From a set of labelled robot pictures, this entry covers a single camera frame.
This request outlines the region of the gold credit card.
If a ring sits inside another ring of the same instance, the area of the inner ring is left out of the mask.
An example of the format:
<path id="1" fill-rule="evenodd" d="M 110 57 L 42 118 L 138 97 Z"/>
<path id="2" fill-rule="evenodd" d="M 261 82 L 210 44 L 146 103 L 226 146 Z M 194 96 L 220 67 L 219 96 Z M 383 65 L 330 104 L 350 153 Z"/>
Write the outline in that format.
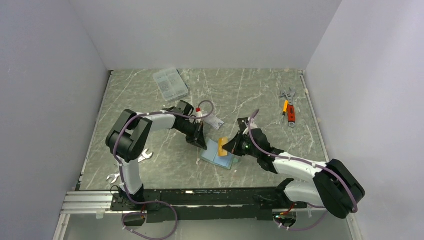
<path id="1" fill-rule="evenodd" d="M 228 155 L 228 152 L 223 148 L 224 145 L 228 143 L 228 137 L 221 137 L 218 139 L 218 151 L 217 155 L 219 157 L 226 157 Z"/>

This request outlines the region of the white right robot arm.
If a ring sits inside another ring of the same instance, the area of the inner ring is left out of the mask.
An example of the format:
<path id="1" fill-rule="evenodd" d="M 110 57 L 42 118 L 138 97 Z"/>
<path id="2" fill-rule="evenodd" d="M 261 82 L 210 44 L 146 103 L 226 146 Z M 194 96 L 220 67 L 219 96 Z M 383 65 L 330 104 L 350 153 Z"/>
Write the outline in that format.
<path id="1" fill-rule="evenodd" d="M 276 203 L 282 208 L 293 202 L 304 202 L 345 219 L 358 212 L 358 203 L 366 195 L 362 185 L 340 160 L 318 162 L 294 156 L 271 146 L 259 128 L 239 131 L 222 149 L 239 157 L 255 158 L 267 172 L 292 177 L 275 194 Z"/>

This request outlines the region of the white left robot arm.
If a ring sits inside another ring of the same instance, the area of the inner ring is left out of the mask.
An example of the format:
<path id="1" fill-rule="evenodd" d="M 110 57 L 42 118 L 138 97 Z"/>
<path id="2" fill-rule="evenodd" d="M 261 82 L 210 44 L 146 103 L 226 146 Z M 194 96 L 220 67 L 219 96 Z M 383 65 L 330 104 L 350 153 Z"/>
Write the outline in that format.
<path id="1" fill-rule="evenodd" d="M 150 113 L 125 109 L 106 137 L 105 144 L 117 161 L 120 173 L 120 194 L 131 210 L 144 203 L 144 184 L 140 177 L 139 157 L 151 132 L 174 129 L 185 135 L 188 144 L 207 150 L 204 124 L 195 116 L 195 108 L 186 101 L 177 106 Z"/>

